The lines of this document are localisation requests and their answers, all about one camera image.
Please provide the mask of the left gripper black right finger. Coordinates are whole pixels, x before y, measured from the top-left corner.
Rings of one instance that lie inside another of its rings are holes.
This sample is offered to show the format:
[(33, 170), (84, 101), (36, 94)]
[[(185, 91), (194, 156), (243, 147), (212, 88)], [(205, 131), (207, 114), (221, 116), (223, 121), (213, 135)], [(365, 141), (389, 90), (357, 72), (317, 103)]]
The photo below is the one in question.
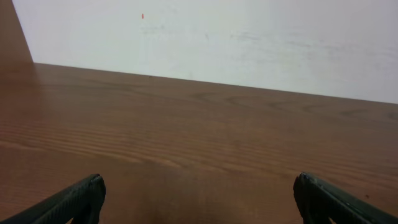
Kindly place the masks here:
[(397, 224), (397, 217), (305, 172), (293, 190), (304, 224)]

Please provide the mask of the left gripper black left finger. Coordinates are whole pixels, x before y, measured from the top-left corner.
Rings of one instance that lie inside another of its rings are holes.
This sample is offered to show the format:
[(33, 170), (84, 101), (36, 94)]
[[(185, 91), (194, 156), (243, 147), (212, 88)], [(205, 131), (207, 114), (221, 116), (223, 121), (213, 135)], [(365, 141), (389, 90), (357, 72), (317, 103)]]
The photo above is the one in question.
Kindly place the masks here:
[(105, 195), (102, 176), (91, 174), (1, 223), (98, 224)]

